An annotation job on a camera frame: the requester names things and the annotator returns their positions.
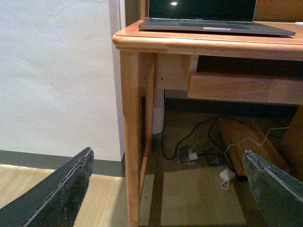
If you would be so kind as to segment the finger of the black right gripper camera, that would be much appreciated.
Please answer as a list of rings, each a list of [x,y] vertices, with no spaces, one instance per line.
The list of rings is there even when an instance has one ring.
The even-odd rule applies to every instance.
[[[250,190],[270,227],[303,225],[303,183],[251,150],[242,160]]]

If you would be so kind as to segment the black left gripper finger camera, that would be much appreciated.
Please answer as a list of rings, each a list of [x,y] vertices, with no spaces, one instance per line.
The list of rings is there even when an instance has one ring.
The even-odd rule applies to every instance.
[[[89,187],[94,153],[85,148],[0,210],[2,227],[72,227]]]

